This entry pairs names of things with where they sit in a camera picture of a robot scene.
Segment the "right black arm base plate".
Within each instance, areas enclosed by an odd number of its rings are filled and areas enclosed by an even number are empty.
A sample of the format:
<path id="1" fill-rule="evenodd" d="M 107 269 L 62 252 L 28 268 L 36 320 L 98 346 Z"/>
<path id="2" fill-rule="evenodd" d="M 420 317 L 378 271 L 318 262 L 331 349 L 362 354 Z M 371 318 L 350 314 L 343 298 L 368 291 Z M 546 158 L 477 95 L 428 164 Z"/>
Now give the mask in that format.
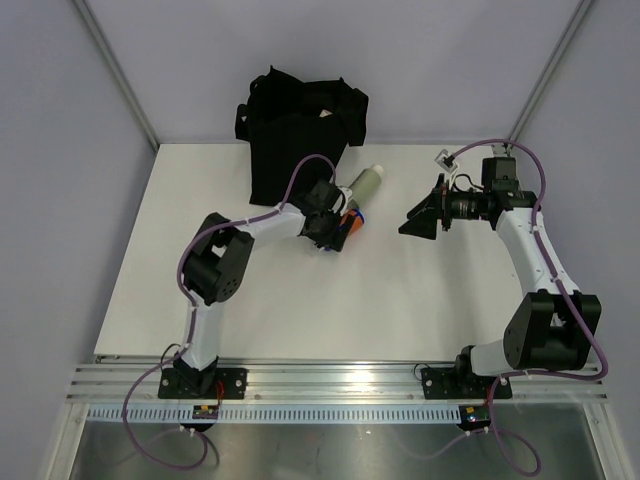
<path id="1" fill-rule="evenodd" d="M 487 400 L 496 377 L 459 373 L 454 367 L 420 369 L 426 400 Z"/>

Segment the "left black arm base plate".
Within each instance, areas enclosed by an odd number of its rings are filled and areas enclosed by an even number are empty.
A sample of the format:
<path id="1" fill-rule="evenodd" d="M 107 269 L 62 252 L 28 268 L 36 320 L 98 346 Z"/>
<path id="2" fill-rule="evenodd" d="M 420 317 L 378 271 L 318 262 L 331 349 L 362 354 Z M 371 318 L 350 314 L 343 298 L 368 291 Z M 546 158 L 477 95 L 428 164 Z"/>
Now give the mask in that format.
<path id="1" fill-rule="evenodd" d="M 162 371 L 157 396 L 169 400 L 242 400 L 248 370 L 216 368 L 213 372 L 187 375 L 175 368 Z"/>

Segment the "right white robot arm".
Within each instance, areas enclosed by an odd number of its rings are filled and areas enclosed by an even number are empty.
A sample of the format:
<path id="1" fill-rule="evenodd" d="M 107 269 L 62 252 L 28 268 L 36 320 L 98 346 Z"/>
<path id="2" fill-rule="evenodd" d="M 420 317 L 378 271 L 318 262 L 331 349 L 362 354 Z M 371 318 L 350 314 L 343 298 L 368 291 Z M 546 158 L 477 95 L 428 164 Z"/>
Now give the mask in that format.
<path id="1" fill-rule="evenodd" d="M 399 231 L 433 240 L 455 220 L 482 220 L 503 242 L 523 298 L 501 339 L 461 350 L 450 367 L 420 370 L 427 399 L 508 399 L 510 375 L 584 380 L 602 313 L 597 296 L 584 294 L 564 270 L 543 225 L 540 200 L 521 188 L 512 157 L 486 158 L 479 189 L 459 189 L 454 161 L 409 211 Z"/>

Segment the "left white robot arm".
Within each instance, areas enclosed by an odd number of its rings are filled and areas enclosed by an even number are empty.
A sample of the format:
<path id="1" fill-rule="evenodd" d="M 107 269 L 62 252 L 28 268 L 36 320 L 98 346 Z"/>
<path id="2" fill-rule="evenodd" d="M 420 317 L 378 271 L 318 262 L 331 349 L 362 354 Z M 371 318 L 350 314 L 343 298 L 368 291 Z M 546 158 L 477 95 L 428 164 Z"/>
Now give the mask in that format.
<path id="1" fill-rule="evenodd" d="M 239 290 L 250 257 L 281 240 L 304 237 L 320 250 L 339 252 L 354 228 L 353 192 L 320 180 L 308 192 L 256 217 L 230 220 L 209 214 L 178 265 L 180 291 L 190 303 L 184 340 L 162 374 L 163 398 L 206 398 L 222 392 L 218 371 L 225 303 Z"/>

